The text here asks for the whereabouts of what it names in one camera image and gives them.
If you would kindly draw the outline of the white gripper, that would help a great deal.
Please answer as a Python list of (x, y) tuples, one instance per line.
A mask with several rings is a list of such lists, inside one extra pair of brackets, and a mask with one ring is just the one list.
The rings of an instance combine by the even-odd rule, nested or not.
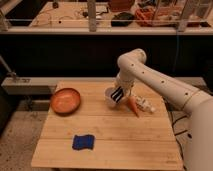
[(115, 101), (119, 102), (123, 96), (129, 96), (131, 94), (133, 86), (133, 80), (125, 80), (120, 76), (117, 76), (115, 81), (115, 91), (111, 94), (111, 98), (115, 98)]

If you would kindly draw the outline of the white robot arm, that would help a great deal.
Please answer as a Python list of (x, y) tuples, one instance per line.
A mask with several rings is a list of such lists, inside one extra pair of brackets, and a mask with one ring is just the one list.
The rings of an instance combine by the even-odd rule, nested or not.
[(213, 171), (213, 96), (147, 67), (146, 58), (142, 49), (118, 58), (120, 71), (112, 101), (118, 103), (131, 90), (135, 79), (152, 88), (190, 116), (183, 164), (186, 171)]

